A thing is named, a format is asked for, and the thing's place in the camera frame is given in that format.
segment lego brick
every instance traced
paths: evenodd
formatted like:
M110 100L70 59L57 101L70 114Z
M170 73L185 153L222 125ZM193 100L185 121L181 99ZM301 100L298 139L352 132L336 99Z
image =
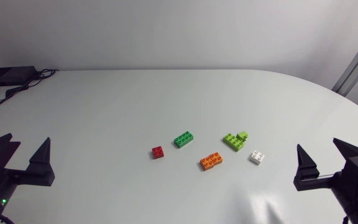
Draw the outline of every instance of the lego brick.
M232 147L236 152L238 152L244 146L244 143L240 139L234 137L232 134L227 134L223 138L223 141Z
M209 170L210 168L215 166L214 162L212 161L211 158L209 158L209 156L200 160L200 164L204 170Z
M254 151L254 153L252 153L252 155L249 157L249 160L259 165L264 159L264 157L265 155L263 155L261 152Z
M152 151L153 151L154 159L164 157L164 152L162 151L161 146L153 148Z
M237 134L236 138L238 138L241 141L245 142L247 140L247 138L248 138L248 133L246 133L245 131L242 131L242 132Z
M173 141L179 148L193 140L193 135L190 132L185 132L181 136L175 138Z
M209 158L212 159L212 161L214 162L214 165L218 165L218 164L222 163L222 161L223 161L223 158L217 152L215 152L214 154L209 155Z

